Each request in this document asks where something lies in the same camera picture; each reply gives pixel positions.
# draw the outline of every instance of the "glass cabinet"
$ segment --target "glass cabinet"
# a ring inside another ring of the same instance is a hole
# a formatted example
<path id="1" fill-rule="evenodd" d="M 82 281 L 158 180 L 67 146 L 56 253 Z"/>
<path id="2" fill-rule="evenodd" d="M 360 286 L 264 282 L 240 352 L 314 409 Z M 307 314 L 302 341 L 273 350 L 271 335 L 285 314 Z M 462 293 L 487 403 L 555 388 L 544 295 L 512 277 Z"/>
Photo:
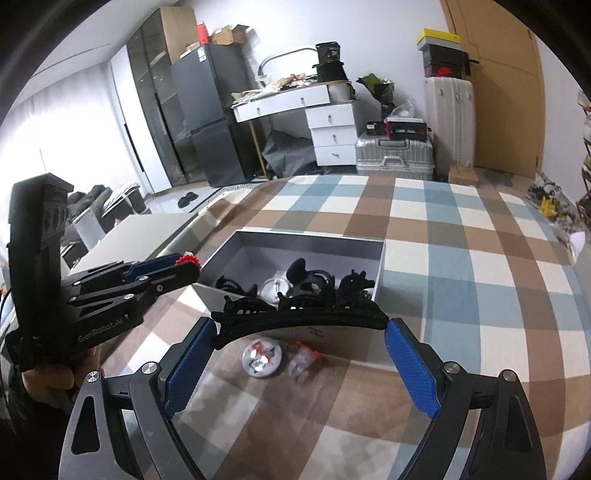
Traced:
<path id="1" fill-rule="evenodd" d="M 139 101 L 170 183 L 174 187 L 205 180 L 170 73 L 161 9 L 128 41 L 127 51 Z"/>

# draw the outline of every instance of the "clear plastic container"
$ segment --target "clear plastic container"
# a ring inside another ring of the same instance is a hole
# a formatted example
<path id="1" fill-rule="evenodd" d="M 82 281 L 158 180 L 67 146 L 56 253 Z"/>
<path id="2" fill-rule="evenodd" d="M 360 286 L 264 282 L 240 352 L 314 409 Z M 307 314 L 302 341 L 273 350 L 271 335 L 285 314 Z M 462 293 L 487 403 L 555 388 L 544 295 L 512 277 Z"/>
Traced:
<path id="1" fill-rule="evenodd" d="M 311 364 L 320 361 L 322 357 L 317 351 L 312 350 L 312 348 L 301 342 L 297 342 L 296 346 L 299 347 L 299 350 L 287 366 L 287 373 L 292 377 L 299 376 Z"/>
<path id="2" fill-rule="evenodd" d="M 262 378 L 273 374 L 281 365 L 281 347 L 277 341 L 260 337 L 242 352 L 242 366 L 251 377 Z"/>

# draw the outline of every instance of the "curtain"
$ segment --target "curtain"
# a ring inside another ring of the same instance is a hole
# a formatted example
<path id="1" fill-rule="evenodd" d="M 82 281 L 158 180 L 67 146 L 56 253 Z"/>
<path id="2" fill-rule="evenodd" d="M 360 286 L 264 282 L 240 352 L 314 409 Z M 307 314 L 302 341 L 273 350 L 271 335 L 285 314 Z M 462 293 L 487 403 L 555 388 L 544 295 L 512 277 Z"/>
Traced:
<path id="1" fill-rule="evenodd" d="M 36 93 L 0 127 L 0 257 L 9 241 L 8 203 L 16 181 L 50 172 L 88 192 L 139 181 L 109 88 L 108 64 Z"/>

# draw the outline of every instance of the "silver suitcase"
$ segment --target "silver suitcase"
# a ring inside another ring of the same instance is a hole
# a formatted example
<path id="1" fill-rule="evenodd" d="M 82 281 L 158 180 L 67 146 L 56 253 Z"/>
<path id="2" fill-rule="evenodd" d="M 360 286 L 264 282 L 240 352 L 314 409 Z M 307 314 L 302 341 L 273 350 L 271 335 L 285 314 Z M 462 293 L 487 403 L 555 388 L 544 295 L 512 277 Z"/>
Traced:
<path id="1" fill-rule="evenodd" d="M 433 146 L 429 140 L 390 140 L 362 134 L 355 145 L 357 173 L 432 180 Z"/>

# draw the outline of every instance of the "blue gripper pad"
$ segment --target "blue gripper pad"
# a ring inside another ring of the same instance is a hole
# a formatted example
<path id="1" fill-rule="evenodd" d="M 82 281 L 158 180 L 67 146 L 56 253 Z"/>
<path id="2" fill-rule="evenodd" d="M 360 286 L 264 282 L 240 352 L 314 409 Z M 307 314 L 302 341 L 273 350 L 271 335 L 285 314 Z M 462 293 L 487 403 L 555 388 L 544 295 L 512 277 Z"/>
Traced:
<path id="1" fill-rule="evenodd" d="M 136 263 L 135 265 L 132 265 L 125 274 L 125 281 L 127 283 L 132 283 L 143 275 L 150 275 L 152 272 L 172 267 L 179 258 L 181 258 L 181 254 L 171 254 L 154 260 Z"/>
<path id="2" fill-rule="evenodd" d="M 393 320 L 388 322 L 385 340 L 390 358 L 417 410 L 426 413 L 430 419 L 435 418 L 441 409 L 435 379 Z"/>
<path id="3" fill-rule="evenodd" d="M 164 412 L 169 419 L 187 406 L 195 385 L 213 353 L 212 338 L 216 335 L 215 322 L 207 319 L 170 372 L 164 390 Z"/>

